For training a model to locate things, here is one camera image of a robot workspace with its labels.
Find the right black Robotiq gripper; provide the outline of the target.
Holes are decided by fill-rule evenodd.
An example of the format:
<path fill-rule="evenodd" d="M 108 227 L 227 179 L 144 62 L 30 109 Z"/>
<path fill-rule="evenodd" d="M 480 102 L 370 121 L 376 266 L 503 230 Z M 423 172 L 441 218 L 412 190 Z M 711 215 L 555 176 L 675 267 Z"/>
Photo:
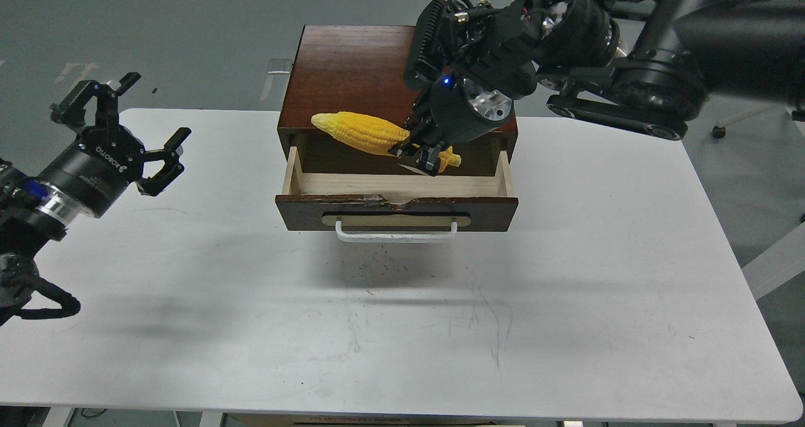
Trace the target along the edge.
<path fill-rule="evenodd" d="M 100 218 L 143 175 L 143 142 L 122 126 L 89 127 L 58 155 L 38 180 L 50 184 Z"/>

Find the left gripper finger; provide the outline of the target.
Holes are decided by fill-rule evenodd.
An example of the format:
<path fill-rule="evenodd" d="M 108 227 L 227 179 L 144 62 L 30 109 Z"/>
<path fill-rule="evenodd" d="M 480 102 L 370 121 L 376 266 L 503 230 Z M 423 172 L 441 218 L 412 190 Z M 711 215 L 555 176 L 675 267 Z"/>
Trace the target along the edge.
<path fill-rule="evenodd" d="M 113 87 L 96 80 L 82 80 L 69 92 L 61 103 L 53 103 L 50 118 L 64 125 L 81 140 L 134 140 L 129 129 L 119 123 L 118 98 L 135 85 L 141 75 L 129 72 Z M 86 106 L 97 100 L 97 111 L 92 126 L 86 123 Z"/>
<path fill-rule="evenodd" d="M 136 161 L 141 163 L 157 161 L 164 163 L 153 177 L 141 177 L 136 180 L 136 186 L 141 195 L 156 197 L 181 175 L 184 171 L 184 166 L 179 161 L 179 157 L 183 154 L 181 144 L 190 134 L 192 134 L 192 130 L 189 127 L 179 127 L 162 149 L 143 152 L 136 158 Z"/>

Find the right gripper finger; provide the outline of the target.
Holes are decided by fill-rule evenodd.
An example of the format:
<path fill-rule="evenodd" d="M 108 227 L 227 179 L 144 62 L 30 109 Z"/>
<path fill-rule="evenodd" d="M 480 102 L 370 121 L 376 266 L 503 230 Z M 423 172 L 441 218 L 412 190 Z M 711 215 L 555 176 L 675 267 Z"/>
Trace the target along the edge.
<path fill-rule="evenodd" d="M 399 165 L 428 177 L 436 177 L 448 166 L 455 165 L 453 146 L 424 147 L 412 140 L 403 140 L 389 149 L 389 155 L 399 160 Z"/>
<path fill-rule="evenodd" d="M 436 147 L 441 143 L 441 131 L 431 109 L 413 112 L 403 123 L 403 129 L 408 132 L 408 137 L 402 147 Z"/>

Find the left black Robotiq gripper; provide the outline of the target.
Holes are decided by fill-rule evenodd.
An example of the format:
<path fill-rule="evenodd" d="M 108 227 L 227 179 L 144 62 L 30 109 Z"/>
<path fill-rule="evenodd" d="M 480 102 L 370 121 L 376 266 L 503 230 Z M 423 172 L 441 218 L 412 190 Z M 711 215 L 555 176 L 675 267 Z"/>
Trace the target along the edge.
<path fill-rule="evenodd" d="M 447 145 L 465 143 L 509 123 L 514 101 L 464 75 L 443 75 L 430 89 L 435 137 Z"/>

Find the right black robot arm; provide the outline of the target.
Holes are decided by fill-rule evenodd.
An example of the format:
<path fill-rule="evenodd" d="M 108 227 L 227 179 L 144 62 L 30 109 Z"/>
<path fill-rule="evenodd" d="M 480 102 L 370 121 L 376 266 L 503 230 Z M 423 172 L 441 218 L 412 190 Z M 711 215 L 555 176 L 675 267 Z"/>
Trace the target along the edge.
<path fill-rule="evenodd" d="M 449 167 L 474 140 L 509 158 L 516 99 L 538 86 L 566 118 L 681 140 L 708 94 L 787 103 L 803 118 L 803 2 L 773 0 L 514 0 L 506 8 L 432 0 L 417 24 L 391 31 L 309 29 L 300 40 L 278 124 L 291 170 L 319 187 L 278 197 L 300 227 L 363 195 L 387 210 L 413 172 L 412 204 L 456 181 Z"/>

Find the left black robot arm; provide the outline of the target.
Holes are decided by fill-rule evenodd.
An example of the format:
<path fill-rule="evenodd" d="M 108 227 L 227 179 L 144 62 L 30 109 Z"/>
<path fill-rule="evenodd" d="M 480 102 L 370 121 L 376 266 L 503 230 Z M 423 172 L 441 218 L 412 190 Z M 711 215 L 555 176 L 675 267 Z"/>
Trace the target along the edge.
<path fill-rule="evenodd" d="M 124 75 L 114 86 L 83 80 L 52 120 L 77 138 L 37 177 L 2 161 L 2 321 L 12 316 L 48 320 L 74 316 L 80 301 L 38 273 L 35 255 L 60 241 L 78 215 L 101 217 L 128 186 L 155 197 L 184 171 L 181 144 L 191 134 L 179 128 L 161 149 L 147 151 L 119 121 L 118 100 L 139 79 Z M 415 175 L 394 169 L 378 152 L 362 153 L 326 132 L 279 121 L 286 165 L 274 198 L 288 230 L 402 228 L 500 232 L 518 207 L 511 180 L 515 125 L 504 133 L 448 151 L 447 174 Z"/>

